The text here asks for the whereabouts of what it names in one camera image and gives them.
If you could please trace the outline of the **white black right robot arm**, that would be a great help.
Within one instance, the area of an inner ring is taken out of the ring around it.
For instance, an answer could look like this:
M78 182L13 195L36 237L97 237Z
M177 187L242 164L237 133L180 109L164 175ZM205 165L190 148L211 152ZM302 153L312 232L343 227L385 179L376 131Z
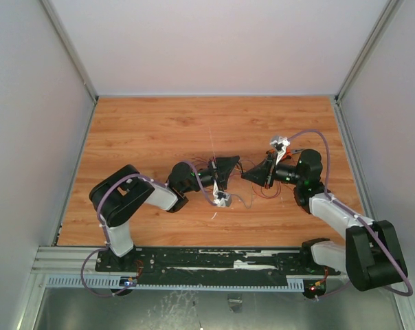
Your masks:
M292 184L296 204L327 223L345 241L328 239L303 243L301 269L314 274L323 266L345 273L361 292L406 283L408 272L394 226L386 220L363 217L338 200L321 181L322 156L313 149L300 153L295 165L277 161L273 151L241 177L264 188L274 182Z

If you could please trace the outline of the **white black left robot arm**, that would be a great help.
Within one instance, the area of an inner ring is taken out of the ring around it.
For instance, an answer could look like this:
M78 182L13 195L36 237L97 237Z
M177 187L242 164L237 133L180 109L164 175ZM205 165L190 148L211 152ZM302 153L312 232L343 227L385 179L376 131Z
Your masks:
M112 264L123 272L134 266L129 221L144 204L174 213L189 202L187 193L200 192L211 206L230 206L232 196L226 190L239 161L237 155L213 158L200 170L192 162L182 161L174 165L164 183L128 164L95 186L89 199L103 228L105 245L112 251Z

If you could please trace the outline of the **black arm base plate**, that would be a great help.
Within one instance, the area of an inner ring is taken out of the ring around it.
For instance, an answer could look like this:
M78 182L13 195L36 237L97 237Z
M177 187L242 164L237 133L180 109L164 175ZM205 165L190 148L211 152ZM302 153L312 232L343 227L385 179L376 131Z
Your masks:
M116 257L99 252L97 272L117 272L141 278L188 278L224 284L228 278L255 284L258 278L322 279L321 265L305 266L297 247L135 247Z

